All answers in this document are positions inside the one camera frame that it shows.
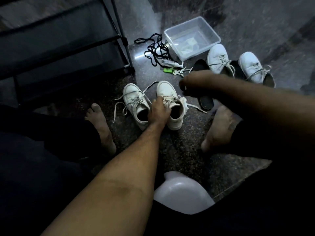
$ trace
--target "black pants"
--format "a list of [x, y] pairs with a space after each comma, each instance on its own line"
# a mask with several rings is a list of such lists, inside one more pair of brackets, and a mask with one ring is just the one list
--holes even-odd
[[[89, 121], [6, 106], [0, 106], [0, 112], [1, 229], [3, 235], [21, 231], [38, 235], [92, 180], [79, 164], [69, 161], [99, 156], [100, 137]], [[44, 146], [31, 139], [43, 141]], [[260, 233], [305, 230], [312, 225], [308, 212], [314, 209], [310, 192], [313, 166], [300, 162], [297, 150], [272, 139], [265, 128], [245, 121], [236, 127], [228, 150], [274, 162], [195, 215], [181, 214], [154, 201], [145, 234]]]

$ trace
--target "person's right arm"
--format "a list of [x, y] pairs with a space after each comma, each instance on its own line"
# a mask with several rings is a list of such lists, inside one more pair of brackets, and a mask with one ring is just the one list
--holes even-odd
[[314, 161], [314, 98], [216, 75], [209, 70], [191, 72], [179, 86], [185, 95], [218, 99], [244, 120], [268, 128], [274, 136]]

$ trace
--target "green keychain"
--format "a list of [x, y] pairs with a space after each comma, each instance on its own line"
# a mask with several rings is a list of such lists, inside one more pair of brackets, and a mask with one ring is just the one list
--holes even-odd
[[172, 74], [173, 73], [173, 69], [164, 68], [163, 72]]

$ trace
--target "forearm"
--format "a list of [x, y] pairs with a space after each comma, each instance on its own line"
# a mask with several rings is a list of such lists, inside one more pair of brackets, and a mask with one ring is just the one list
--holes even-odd
[[222, 75], [211, 76], [207, 88], [214, 98], [244, 120], [253, 121], [260, 126], [265, 125], [289, 146], [313, 154], [315, 141], [313, 98]]
[[141, 235], [153, 200], [161, 131], [150, 125], [101, 170], [43, 235]]

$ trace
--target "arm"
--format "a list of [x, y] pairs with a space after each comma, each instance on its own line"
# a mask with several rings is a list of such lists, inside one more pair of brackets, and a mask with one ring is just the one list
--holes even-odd
[[153, 201], [161, 132], [170, 109], [153, 101], [148, 128], [112, 159], [42, 235], [142, 235]]
[[185, 95], [210, 95], [246, 121], [268, 128], [275, 139], [314, 160], [315, 99], [209, 70], [191, 72], [180, 83]]

